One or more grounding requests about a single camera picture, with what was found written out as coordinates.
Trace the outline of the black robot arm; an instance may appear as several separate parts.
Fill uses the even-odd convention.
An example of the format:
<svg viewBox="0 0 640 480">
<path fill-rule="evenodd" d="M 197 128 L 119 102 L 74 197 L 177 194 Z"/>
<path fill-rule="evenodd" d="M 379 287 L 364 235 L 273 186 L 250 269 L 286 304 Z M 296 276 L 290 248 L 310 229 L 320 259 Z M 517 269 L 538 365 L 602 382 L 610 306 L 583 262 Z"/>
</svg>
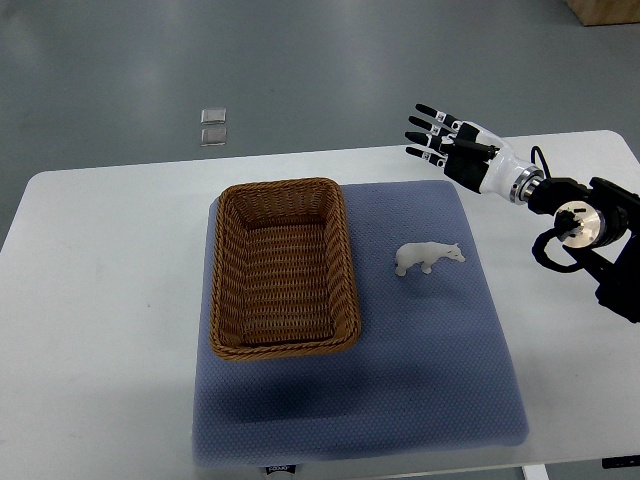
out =
<svg viewBox="0 0 640 480">
<path fill-rule="evenodd" d="M 598 283 L 598 303 L 637 323 L 639 196 L 598 177 L 587 186 L 550 178 L 532 187 L 526 202 L 553 217 L 532 246 L 535 260 L 558 273 L 586 271 Z"/>
</svg>

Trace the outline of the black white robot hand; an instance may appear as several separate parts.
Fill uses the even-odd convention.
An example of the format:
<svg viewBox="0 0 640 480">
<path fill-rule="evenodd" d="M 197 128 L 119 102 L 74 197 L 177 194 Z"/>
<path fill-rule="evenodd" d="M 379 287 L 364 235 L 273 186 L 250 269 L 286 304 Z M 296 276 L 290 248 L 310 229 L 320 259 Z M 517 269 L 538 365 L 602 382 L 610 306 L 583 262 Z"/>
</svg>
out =
<svg viewBox="0 0 640 480">
<path fill-rule="evenodd" d="M 549 177 L 534 159 L 520 159 L 503 138 L 484 127 L 418 103 L 416 127 L 405 133 L 406 152 L 443 170 L 445 176 L 477 194 L 493 193 L 521 205 Z"/>
</svg>

